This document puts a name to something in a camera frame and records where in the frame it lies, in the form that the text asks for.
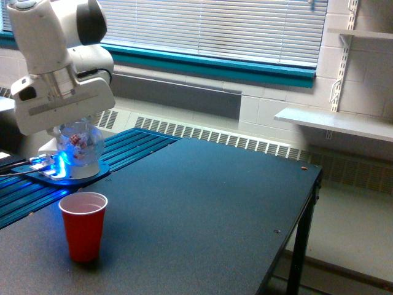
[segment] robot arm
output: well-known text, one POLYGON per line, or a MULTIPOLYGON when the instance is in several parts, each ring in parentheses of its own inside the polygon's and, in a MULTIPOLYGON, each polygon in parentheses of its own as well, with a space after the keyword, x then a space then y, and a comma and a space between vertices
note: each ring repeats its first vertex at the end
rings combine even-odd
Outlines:
POLYGON ((23 134, 113 108, 113 59, 99 45, 106 19, 96 0, 13 0, 7 10, 29 72, 11 87, 23 134))

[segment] blue mat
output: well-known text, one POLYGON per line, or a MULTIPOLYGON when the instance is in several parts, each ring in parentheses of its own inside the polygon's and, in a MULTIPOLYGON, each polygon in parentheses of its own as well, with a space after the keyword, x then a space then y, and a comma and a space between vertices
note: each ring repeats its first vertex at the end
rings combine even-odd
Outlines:
MULTIPOLYGON (((179 139, 138 128, 129 129, 105 140, 101 160, 115 172, 179 139)), ((75 191, 76 188, 48 186, 22 176, 0 178, 0 229, 75 191)))

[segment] transparent dome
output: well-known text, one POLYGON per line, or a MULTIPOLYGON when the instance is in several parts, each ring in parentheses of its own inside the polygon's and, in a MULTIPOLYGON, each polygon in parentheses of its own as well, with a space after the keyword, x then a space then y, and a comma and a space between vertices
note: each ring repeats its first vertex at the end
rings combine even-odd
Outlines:
POLYGON ((98 128, 81 120, 60 127, 57 148, 64 152, 67 164, 86 166, 98 161, 104 151, 104 138, 98 128))

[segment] red cup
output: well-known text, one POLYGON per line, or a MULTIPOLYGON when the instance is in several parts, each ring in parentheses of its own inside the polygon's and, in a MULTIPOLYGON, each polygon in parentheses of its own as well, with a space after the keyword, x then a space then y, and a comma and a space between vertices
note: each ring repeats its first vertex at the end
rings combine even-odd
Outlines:
POLYGON ((98 257, 107 204, 107 198, 96 192, 76 192, 60 201, 73 261, 88 262, 98 257))

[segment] window sill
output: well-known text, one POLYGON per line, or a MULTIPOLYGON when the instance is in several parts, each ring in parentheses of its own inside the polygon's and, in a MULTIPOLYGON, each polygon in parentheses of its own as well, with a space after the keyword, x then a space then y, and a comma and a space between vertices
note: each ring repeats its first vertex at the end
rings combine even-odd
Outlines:
MULTIPOLYGON (((16 46, 13 34, 0 32, 0 45, 16 46)), ((101 45, 112 54, 115 61, 237 81, 312 88, 316 73, 314 69, 222 60, 112 44, 101 45)))

